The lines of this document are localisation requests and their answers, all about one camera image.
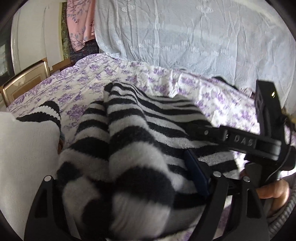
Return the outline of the grey knit sleeve forearm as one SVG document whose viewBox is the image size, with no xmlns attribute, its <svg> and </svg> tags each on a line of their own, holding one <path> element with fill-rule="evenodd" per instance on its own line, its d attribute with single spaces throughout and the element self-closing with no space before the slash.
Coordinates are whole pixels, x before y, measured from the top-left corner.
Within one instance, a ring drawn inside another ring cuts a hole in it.
<svg viewBox="0 0 296 241">
<path fill-rule="evenodd" d="M 295 209 L 295 173 L 281 179 L 286 180 L 289 184 L 290 196 L 285 206 L 283 206 L 280 210 L 272 215 L 267 214 L 270 239 L 274 238 L 278 232 L 283 229 L 283 226 L 288 221 L 289 217 L 292 215 L 293 210 Z"/>
</svg>

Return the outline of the person's right hand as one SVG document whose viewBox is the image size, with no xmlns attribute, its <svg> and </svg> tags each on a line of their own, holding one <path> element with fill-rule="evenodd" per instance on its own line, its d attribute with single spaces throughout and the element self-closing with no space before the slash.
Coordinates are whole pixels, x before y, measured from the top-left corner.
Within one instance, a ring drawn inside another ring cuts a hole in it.
<svg viewBox="0 0 296 241">
<path fill-rule="evenodd" d="M 269 215 L 276 213 L 287 203 L 290 196 L 290 186 L 286 180 L 280 179 L 256 189 L 260 199 L 272 199 Z"/>
</svg>

